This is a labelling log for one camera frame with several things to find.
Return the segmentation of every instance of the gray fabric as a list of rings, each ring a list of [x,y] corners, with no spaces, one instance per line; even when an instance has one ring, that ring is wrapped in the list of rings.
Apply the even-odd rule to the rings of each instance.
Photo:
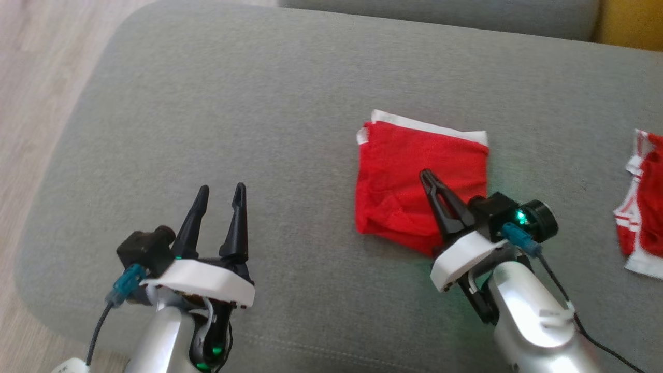
[[[331,11],[589,40],[599,0],[279,0],[282,7]]]
[[[555,210],[546,252],[587,329],[654,371],[663,286],[623,269],[611,211],[633,129],[663,133],[662,61],[389,19],[156,3],[117,31],[78,103],[31,210],[17,287],[46,325],[87,342],[124,238],[177,229],[207,183],[199,247],[212,256],[243,181],[257,294],[233,320],[228,372],[506,372],[460,290],[436,293],[429,258],[355,231],[355,132],[379,108],[486,129],[491,190]],[[150,314],[113,311],[100,345],[129,353]]]

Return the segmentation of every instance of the yellow cushion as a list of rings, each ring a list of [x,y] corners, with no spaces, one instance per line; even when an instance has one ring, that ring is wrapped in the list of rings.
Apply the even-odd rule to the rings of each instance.
[[[597,41],[663,51],[663,0],[604,0]]]

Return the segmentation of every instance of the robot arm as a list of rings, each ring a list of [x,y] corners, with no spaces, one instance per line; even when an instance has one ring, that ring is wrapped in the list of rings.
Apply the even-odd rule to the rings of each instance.
[[[590,343],[575,328],[573,310],[555,300],[527,256],[505,239],[514,230],[535,242],[554,236],[557,223],[547,206],[539,201],[520,206],[501,193],[475,197],[466,206],[431,170],[420,178],[445,243],[431,280],[438,291],[455,283],[461,287],[481,320],[495,326],[495,342],[512,370],[602,372]],[[486,273],[488,280],[476,284]]]
[[[98,330],[112,307],[124,300],[156,307],[125,373],[218,373],[233,346],[230,316],[253,305],[249,277],[246,187],[239,183],[233,218],[218,258],[201,259],[196,246],[210,189],[200,188],[175,233],[166,226],[133,232],[118,248],[125,273],[107,296],[87,361],[70,359],[53,373],[87,373]]]

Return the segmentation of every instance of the folded red cloth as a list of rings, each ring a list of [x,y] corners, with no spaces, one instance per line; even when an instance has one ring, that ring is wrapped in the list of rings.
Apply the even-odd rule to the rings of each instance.
[[[355,219],[375,234],[432,255],[442,237],[419,179],[429,168],[467,202],[486,195],[488,137],[374,110],[357,133]]]

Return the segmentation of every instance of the camera lens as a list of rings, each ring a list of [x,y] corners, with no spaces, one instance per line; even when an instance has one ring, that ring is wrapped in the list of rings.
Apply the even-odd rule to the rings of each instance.
[[[552,211],[539,200],[522,204],[516,212],[516,223],[532,235],[534,241],[543,242],[557,234],[559,227]]]

